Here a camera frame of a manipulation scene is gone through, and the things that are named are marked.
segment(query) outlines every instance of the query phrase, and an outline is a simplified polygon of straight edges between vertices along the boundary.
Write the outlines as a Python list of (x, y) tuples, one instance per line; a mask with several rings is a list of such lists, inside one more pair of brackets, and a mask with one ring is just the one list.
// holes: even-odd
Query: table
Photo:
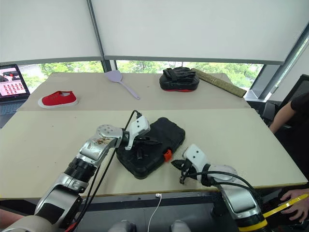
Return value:
[[(230, 82), (223, 73), (214, 76)], [(200, 81), (189, 93), (166, 92), (160, 88), (161, 74), (125, 73), (123, 82), (140, 96), (136, 100), (123, 86), (110, 82), (103, 73), (53, 73), (42, 83), (19, 110), (45, 110), (39, 98), (58, 90), (73, 90), (79, 103), (66, 110), (163, 110), (163, 109), (238, 109), (250, 108), (239, 98), (207, 82)]]
[[(123, 127), (130, 113), (120, 110), (17, 112), (0, 130), (1, 197), (41, 197), (97, 126)], [(165, 116), (185, 129), (186, 139), (174, 159), (181, 159), (186, 147), (195, 143), (212, 163), (231, 165), (255, 187), (307, 182), (254, 109), (141, 110), (141, 113), (150, 122)], [(215, 190), (193, 179), (181, 185), (179, 177), (179, 170), (164, 163), (146, 179), (137, 180), (114, 158), (98, 196)]]

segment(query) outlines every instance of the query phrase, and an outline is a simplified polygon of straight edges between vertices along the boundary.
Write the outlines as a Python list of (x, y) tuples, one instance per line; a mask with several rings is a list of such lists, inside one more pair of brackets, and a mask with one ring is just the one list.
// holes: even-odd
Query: robotic arm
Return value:
[(99, 126), (96, 134), (82, 146), (65, 172), (40, 199), (35, 214), (18, 220), (4, 231), (53, 232), (58, 228), (67, 228), (83, 201), (79, 194), (86, 190), (108, 151), (120, 145), (130, 150), (134, 139), (149, 130), (145, 116), (139, 116), (127, 131), (111, 125)]
[(248, 188), (237, 186), (237, 184), (248, 185), (248, 182), (240, 180), (241, 177), (239, 179), (231, 175), (219, 174), (225, 172), (236, 176), (235, 169), (227, 165), (210, 164), (205, 153), (195, 144), (187, 148), (183, 158), (185, 160), (176, 160), (173, 163), (182, 171), (180, 183), (184, 184), (184, 180), (190, 176), (205, 186), (216, 186), (221, 191), (223, 200), (230, 215), (237, 223), (239, 231), (271, 231), (252, 192)]

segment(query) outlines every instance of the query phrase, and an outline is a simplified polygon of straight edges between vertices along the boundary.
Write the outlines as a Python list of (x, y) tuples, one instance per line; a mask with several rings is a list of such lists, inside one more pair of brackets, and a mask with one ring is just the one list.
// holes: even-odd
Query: laptop keyboard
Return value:
[(0, 105), (0, 115), (14, 114), (22, 104), (23, 102)]

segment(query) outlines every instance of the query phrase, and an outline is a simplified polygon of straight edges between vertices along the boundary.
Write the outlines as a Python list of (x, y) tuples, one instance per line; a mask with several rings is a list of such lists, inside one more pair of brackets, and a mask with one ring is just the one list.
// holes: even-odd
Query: black chair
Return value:
[[(264, 107), (264, 111), (261, 114), (261, 118), (267, 125), (274, 120), (276, 113), (285, 106), (289, 101), (294, 98), (309, 92), (309, 75), (302, 74), (299, 80), (296, 82), (294, 87), (291, 89), (289, 94), (285, 97), (282, 102), (277, 101), (267, 101)], [(285, 125), (285, 128), (291, 127), (293, 119), (288, 121)]]

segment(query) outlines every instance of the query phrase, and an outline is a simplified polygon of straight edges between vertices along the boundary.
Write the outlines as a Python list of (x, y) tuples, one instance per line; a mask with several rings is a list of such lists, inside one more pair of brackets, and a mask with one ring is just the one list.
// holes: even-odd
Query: laptop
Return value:
[(28, 99), (30, 92), (16, 64), (0, 66), (0, 128)]

